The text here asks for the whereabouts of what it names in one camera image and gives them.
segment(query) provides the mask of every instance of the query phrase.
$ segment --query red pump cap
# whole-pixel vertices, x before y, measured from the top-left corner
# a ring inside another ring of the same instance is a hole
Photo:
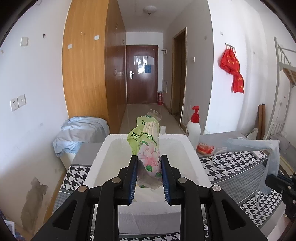
[[[200,121],[200,116],[199,116],[199,114],[198,114],[198,110],[199,110],[199,108],[200,108],[200,107],[199,107],[198,105],[192,107],[192,109],[195,111],[195,112],[193,113],[192,117],[191,117],[191,122],[193,122],[193,123],[199,123],[199,121]]]

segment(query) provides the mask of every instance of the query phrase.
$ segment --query red soap bar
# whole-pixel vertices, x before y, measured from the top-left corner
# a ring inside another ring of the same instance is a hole
[[[197,146],[197,151],[200,153],[200,154],[203,154],[203,155],[209,155],[212,153],[212,151],[215,149],[214,146],[208,146],[207,144],[204,144],[204,143],[200,143],[198,144]]]

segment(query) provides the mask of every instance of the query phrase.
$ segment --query electrical outlet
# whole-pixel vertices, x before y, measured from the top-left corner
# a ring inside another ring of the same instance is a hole
[[[22,107],[23,105],[25,105],[27,103],[25,95],[20,95],[17,98],[17,102],[18,102],[19,107]]]
[[[17,103],[17,98],[13,98],[10,100],[10,108],[11,108],[11,111],[14,111],[19,108]]]

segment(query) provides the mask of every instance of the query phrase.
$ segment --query white wall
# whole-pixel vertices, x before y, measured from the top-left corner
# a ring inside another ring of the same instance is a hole
[[[62,82],[62,40],[71,0],[43,0],[14,25],[0,52],[0,209],[20,219],[31,181],[47,185],[36,228],[65,169],[52,141],[68,118]],[[28,37],[20,47],[21,37]],[[10,99],[26,95],[27,104],[10,110]]]
[[[214,71],[205,133],[239,130],[245,134],[254,127],[258,105],[266,95],[268,50],[264,28],[259,13],[244,0],[208,2],[214,35]],[[231,92],[233,76],[219,67],[225,43],[236,48],[245,94]]]
[[[275,92],[276,88],[276,52],[274,47],[274,40],[273,36],[277,37],[277,41],[281,47],[292,49],[296,51],[296,43],[292,39],[291,35],[289,34],[286,27],[283,25],[283,23],[279,20],[279,18],[273,14],[272,12],[264,12],[261,14],[261,19],[263,22],[263,25],[265,27],[265,33],[266,33],[266,42],[268,45],[268,61],[269,61],[269,67],[268,67],[268,79],[269,81],[272,81],[272,87],[273,89],[271,91]],[[285,54],[287,55],[289,61],[292,63],[293,66],[296,66],[296,54],[291,53],[288,51],[285,51]],[[286,90],[289,86],[289,80],[286,77],[286,75],[281,71],[280,75],[280,81],[282,84],[286,85]],[[287,96],[287,91],[284,95],[281,95],[279,98],[279,101],[283,103],[281,106],[281,109],[275,110],[274,118],[277,118],[277,115],[279,113],[278,121],[283,120],[284,113],[285,113],[285,107],[286,107],[286,99],[284,98]],[[266,101],[268,101],[268,98],[270,98],[270,102],[274,100],[273,96],[266,96]],[[291,91],[290,96],[290,106],[288,110],[287,120],[284,127],[284,132],[287,133],[287,139],[291,142],[293,146],[296,147],[296,127],[295,127],[295,119],[296,119],[296,88],[293,87]]]
[[[168,92],[164,93],[164,103],[170,107],[172,88],[172,50],[173,38],[187,27],[187,80],[182,123],[186,126],[195,105],[200,106],[200,125],[205,128],[209,109],[213,78],[213,31],[207,1],[194,0],[170,24],[164,33],[163,81],[168,82]]]
[[[163,89],[163,33],[155,32],[127,32],[126,45],[158,45],[158,86]]]
[[[238,130],[247,134],[254,127],[259,104],[266,105],[267,131],[277,79],[273,37],[276,36],[279,44],[287,48],[295,49],[296,45],[279,18],[261,1],[208,0],[208,2],[213,23],[214,71],[205,133]],[[231,93],[233,77],[219,67],[225,43],[236,47],[244,78],[245,94]],[[295,63],[296,55],[290,53],[287,55],[289,60]],[[278,105],[275,110],[275,118],[279,114],[278,121],[285,113],[288,94],[286,90],[289,89],[287,81],[285,74],[281,73],[279,102],[282,105]]]

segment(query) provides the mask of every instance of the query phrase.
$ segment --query tiled floor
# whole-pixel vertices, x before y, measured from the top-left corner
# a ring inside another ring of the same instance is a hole
[[[174,117],[163,105],[157,104],[128,104],[126,106],[119,134],[128,134],[137,126],[137,117],[146,115],[150,109],[161,114],[162,118],[159,125],[165,126],[167,134],[184,134]]]

